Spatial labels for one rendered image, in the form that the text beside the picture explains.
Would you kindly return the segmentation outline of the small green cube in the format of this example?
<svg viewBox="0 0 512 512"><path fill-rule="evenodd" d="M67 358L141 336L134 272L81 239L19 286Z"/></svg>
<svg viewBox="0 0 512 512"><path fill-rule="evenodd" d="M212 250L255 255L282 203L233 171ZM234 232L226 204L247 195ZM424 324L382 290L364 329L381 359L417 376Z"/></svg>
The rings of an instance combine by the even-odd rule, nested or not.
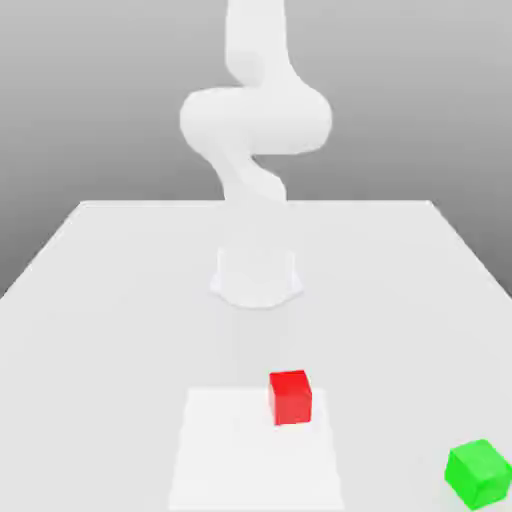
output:
<svg viewBox="0 0 512 512"><path fill-rule="evenodd" d="M451 448L445 481L471 511L504 500L512 484L512 465L486 439Z"/></svg>

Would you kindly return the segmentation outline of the small red cube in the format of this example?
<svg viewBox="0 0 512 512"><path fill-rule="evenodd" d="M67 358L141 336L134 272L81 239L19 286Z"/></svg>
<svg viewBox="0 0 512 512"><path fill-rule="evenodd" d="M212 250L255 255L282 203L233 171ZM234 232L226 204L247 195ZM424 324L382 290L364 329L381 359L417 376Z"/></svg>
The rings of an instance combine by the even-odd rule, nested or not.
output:
<svg viewBox="0 0 512 512"><path fill-rule="evenodd" d="M310 422L312 390L306 372L271 372L269 404L274 424L277 426Z"/></svg>

